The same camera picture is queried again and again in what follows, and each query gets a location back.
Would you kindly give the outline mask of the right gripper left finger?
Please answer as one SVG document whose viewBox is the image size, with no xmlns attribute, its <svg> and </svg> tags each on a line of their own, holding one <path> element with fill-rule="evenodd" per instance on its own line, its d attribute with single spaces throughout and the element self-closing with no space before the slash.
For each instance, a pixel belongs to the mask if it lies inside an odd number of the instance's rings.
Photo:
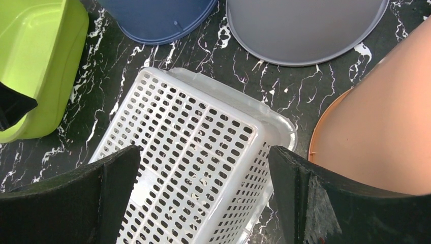
<svg viewBox="0 0 431 244">
<path fill-rule="evenodd" d="M 1 243 L 115 243 L 140 160 L 131 145 L 1 193 Z"/>
</svg>

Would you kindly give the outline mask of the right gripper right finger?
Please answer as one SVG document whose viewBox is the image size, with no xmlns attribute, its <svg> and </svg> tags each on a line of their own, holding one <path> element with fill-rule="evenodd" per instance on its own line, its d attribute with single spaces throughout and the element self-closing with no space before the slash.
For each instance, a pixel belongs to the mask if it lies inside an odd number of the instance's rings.
<svg viewBox="0 0 431 244">
<path fill-rule="evenodd" d="M 364 185 L 282 146 L 268 163 L 286 243 L 430 243 L 430 195 Z"/>
</svg>

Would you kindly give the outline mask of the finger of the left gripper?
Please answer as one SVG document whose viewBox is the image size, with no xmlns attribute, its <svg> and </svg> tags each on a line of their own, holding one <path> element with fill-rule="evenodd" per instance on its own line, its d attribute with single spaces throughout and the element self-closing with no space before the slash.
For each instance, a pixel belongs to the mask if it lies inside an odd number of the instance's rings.
<svg viewBox="0 0 431 244">
<path fill-rule="evenodd" d="M 37 106 L 36 99 L 19 93 L 1 82 L 1 131 L 16 125 Z"/>
</svg>

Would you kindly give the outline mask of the green plastic basket tray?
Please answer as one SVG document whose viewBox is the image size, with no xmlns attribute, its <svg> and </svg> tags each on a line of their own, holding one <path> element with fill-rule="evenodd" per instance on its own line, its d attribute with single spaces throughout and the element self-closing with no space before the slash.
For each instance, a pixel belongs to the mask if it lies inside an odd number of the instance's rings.
<svg viewBox="0 0 431 244">
<path fill-rule="evenodd" d="M 89 26 L 80 1 L 1 1 L 1 84 L 37 106 L 1 143 L 52 133 L 64 116 Z"/>
</svg>

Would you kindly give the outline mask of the orange plastic bucket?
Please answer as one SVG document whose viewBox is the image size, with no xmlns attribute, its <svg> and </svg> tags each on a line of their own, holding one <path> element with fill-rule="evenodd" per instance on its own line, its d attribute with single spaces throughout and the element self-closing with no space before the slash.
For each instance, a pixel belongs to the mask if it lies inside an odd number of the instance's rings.
<svg viewBox="0 0 431 244">
<path fill-rule="evenodd" d="M 362 184 L 430 193 L 430 20 L 322 114 L 309 160 Z"/>
</svg>

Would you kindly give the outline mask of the white perforated plastic basket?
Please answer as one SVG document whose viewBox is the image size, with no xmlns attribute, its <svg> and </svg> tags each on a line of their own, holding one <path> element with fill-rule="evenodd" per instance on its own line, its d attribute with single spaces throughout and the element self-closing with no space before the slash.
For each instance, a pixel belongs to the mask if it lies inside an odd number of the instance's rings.
<svg viewBox="0 0 431 244">
<path fill-rule="evenodd" d="M 91 158 L 141 151 L 117 243 L 246 243 L 273 194 L 269 150 L 297 140 L 289 119 L 234 88 L 144 68 Z"/>
</svg>

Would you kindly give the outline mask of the blue plastic bucket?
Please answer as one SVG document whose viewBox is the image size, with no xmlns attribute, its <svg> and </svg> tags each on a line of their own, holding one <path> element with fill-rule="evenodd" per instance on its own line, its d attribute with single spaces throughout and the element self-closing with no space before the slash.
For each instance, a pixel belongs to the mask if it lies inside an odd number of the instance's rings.
<svg viewBox="0 0 431 244">
<path fill-rule="evenodd" d="M 98 3 L 130 39 L 145 45 L 164 45 L 201 25 L 218 3 L 215 0 L 102 0 Z"/>
</svg>

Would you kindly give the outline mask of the grey plastic bucket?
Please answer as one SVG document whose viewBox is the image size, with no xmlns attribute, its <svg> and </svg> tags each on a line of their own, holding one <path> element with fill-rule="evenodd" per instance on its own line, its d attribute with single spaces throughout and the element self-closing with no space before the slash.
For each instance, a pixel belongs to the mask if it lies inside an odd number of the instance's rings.
<svg viewBox="0 0 431 244">
<path fill-rule="evenodd" d="M 332 60 L 363 41 L 383 17 L 381 0 L 228 0 L 230 31 L 252 56 L 299 67 Z"/>
</svg>

